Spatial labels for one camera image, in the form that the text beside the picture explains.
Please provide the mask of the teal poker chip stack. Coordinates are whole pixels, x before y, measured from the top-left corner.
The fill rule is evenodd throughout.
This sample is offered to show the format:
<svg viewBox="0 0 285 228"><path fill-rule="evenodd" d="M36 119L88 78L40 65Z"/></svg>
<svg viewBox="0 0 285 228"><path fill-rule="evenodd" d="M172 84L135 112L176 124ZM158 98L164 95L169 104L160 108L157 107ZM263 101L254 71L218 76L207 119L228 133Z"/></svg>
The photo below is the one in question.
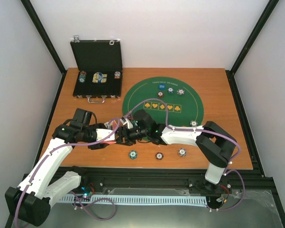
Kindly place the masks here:
<svg viewBox="0 0 285 228"><path fill-rule="evenodd" d="M136 159L137 155L138 155L138 153L135 150L132 150L132 151L129 152L129 158L132 159L132 160Z"/></svg>

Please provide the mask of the purple poker chip stack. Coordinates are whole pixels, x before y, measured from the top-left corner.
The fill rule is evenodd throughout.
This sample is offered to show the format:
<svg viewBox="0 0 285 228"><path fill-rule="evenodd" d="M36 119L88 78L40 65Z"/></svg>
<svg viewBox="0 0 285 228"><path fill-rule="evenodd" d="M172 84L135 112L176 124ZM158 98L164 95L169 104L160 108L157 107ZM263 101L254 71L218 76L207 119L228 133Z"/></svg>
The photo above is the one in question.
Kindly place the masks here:
<svg viewBox="0 0 285 228"><path fill-rule="evenodd" d="M187 154L187 151L184 148L180 148L178 154L179 156L184 157Z"/></svg>

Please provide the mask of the red playing card deck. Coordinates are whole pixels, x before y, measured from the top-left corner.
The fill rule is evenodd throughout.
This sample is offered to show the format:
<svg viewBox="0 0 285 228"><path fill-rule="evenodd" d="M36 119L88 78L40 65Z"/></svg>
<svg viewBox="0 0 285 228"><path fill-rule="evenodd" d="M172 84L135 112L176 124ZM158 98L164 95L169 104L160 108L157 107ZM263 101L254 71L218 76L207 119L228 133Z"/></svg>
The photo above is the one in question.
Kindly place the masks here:
<svg viewBox="0 0 285 228"><path fill-rule="evenodd" d="M112 133L112 131L117 127L117 121L116 120L112 120L109 122L105 123L105 127L109 130L108 135L110 135L110 137L108 137L107 139L104 140L105 143L109 142L115 142L116 140L116 136L115 133Z"/></svg>

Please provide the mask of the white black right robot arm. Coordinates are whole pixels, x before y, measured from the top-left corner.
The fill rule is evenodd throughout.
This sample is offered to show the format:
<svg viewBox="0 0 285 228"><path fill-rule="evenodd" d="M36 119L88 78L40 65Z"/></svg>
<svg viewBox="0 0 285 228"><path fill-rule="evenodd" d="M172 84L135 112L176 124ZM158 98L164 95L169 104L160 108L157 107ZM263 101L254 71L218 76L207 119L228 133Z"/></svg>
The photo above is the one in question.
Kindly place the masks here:
<svg viewBox="0 0 285 228"><path fill-rule="evenodd" d="M156 123L144 110L134 113L132 119L124 116L115 132L117 144L134 145L147 138L156 145L183 144L197 146L209 161L205 180L199 188L211 192L217 189L221 177L239 148L237 141L215 122L205 125L177 127L167 123Z"/></svg>

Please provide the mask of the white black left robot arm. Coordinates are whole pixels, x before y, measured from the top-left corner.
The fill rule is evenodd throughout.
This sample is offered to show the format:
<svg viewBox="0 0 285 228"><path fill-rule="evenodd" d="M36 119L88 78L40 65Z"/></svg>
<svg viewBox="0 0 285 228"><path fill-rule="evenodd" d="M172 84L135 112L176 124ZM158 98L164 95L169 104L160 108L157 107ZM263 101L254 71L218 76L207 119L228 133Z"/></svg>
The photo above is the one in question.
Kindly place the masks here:
<svg viewBox="0 0 285 228"><path fill-rule="evenodd" d="M119 120L116 120L117 125L111 122L90 124L93 115L90 111L76 109L73 118L54 130L46 151L27 177L16 188L7 189L5 199L15 227L20 227L20 220L26 223L24 227L42 225L63 196L74 189L85 191L89 187L86 172L79 167L72 167L54 183L50 181L75 147L103 148L115 139Z"/></svg>

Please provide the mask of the brown poker chip stack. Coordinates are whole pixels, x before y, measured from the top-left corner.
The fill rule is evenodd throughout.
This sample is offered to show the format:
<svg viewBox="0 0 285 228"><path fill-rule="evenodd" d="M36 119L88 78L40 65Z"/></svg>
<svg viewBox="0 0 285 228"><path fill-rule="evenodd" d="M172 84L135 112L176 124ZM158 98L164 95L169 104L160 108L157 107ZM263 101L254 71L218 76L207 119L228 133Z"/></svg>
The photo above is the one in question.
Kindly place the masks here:
<svg viewBox="0 0 285 228"><path fill-rule="evenodd" d="M163 159L163 154L161 152L156 153L155 158L157 160L162 160Z"/></svg>

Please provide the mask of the blue round blind button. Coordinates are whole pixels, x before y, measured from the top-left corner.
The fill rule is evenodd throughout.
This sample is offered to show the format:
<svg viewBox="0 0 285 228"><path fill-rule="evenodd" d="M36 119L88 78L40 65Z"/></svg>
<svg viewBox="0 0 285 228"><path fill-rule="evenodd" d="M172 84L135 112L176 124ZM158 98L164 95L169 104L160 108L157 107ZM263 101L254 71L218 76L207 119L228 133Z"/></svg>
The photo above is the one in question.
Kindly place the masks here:
<svg viewBox="0 0 285 228"><path fill-rule="evenodd" d="M165 83L159 83L158 84L158 89L161 90L161 91L165 90L166 89L166 84Z"/></svg>

